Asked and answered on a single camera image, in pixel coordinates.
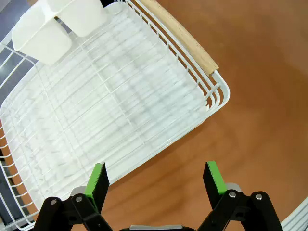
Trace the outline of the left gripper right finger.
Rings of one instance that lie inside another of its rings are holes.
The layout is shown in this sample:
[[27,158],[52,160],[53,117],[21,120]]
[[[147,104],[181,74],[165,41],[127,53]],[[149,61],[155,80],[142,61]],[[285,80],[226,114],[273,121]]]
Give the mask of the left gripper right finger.
[[247,196],[235,189],[228,189],[215,161],[205,163],[203,180],[212,211],[198,228],[199,231],[223,231],[230,221],[239,221],[246,231],[282,230],[267,193],[257,191]]

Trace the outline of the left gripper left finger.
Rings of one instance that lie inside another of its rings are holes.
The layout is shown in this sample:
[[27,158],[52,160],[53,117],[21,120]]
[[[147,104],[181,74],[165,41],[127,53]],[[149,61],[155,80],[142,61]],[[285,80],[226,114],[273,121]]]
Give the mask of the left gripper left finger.
[[98,163],[83,192],[75,188],[64,201],[58,197],[44,200],[33,230],[70,231],[74,225],[82,224],[88,231],[111,231],[101,215],[108,187],[105,163]]

